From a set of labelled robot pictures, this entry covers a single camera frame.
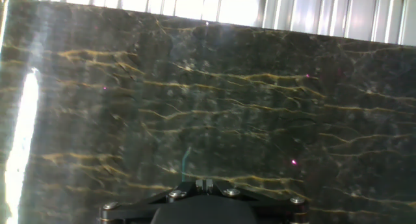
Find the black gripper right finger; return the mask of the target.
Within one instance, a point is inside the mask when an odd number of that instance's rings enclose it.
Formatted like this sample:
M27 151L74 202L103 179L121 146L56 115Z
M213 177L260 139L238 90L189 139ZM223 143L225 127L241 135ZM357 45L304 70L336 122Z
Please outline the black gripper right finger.
M204 193L245 202L261 219L279 218L281 223L308 223L308 202L298 195L274 199L232 185L226 181L204 180Z

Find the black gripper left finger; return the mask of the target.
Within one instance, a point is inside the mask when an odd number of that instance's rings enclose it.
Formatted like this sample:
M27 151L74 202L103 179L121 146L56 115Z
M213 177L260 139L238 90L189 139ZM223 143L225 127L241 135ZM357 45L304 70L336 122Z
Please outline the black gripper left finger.
M99 209L99 222L101 224L128 223L134 219L151 219L156 211L176 201L202 195L204 180L183 181L171 190L158 193L147 199L129 204L112 201Z

